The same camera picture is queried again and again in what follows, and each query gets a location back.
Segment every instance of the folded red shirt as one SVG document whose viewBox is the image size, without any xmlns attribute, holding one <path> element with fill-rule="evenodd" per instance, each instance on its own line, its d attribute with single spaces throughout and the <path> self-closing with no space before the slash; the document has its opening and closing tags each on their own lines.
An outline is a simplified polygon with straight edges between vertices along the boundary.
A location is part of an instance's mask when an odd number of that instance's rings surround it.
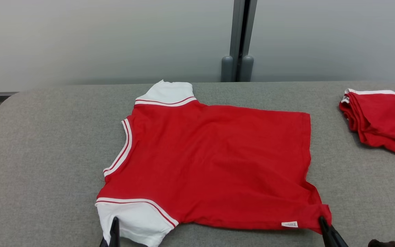
<svg viewBox="0 0 395 247">
<path fill-rule="evenodd" d="M 339 108 L 362 143 L 395 152 L 395 92 L 346 89 Z"/>
</svg>

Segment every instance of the white wall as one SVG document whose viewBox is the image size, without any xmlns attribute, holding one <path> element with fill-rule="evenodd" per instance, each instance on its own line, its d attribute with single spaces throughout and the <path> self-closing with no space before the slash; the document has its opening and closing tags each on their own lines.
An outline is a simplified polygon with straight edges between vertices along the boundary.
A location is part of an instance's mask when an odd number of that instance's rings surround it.
<svg viewBox="0 0 395 247">
<path fill-rule="evenodd" d="M 234 0 L 0 0 L 0 92 L 220 81 Z"/>
<path fill-rule="evenodd" d="M 251 81 L 395 82 L 395 0 L 258 0 Z"/>
</svg>

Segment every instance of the t-shirt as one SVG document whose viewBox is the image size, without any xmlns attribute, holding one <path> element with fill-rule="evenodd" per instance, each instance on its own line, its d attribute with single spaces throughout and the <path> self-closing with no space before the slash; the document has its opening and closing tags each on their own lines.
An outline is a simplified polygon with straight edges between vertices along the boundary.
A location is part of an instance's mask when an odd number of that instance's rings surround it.
<svg viewBox="0 0 395 247">
<path fill-rule="evenodd" d="M 185 82 L 160 81 L 122 121 L 123 149 L 104 170 L 96 206 L 104 238 L 158 246 L 180 223 L 236 229 L 309 228 L 331 212 L 306 181 L 310 116 L 205 105 Z"/>
</svg>

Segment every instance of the clothing label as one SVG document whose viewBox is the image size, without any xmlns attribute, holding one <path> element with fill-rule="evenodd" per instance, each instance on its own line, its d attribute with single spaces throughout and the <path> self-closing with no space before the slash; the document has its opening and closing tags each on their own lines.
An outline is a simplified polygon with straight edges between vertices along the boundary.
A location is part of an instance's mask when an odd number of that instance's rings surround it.
<svg viewBox="0 0 395 247">
<path fill-rule="evenodd" d="M 296 222 L 296 221 L 281 222 L 281 226 L 298 228 L 298 222 Z"/>
</svg>

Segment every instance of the gray fabric surface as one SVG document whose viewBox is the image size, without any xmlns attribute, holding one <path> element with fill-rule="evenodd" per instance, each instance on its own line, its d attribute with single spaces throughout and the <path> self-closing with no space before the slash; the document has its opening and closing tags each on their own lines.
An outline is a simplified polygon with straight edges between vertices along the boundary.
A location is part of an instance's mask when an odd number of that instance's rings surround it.
<svg viewBox="0 0 395 247">
<path fill-rule="evenodd" d="M 98 246 L 94 202 L 125 143 L 120 121 L 151 85 L 66 86 L 22 92 L 0 107 L 0 246 Z M 307 180 L 330 205 L 350 247 L 395 240 L 395 154 L 360 144 L 338 110 L 365 82 L 195 83 L 205 104 L 311 114 Z M 123 239 L 123 246 L 139 246 Z M 317 247 L 309 230 L 234 231 L 180 225 L 161 246 Z"/>
</svg>

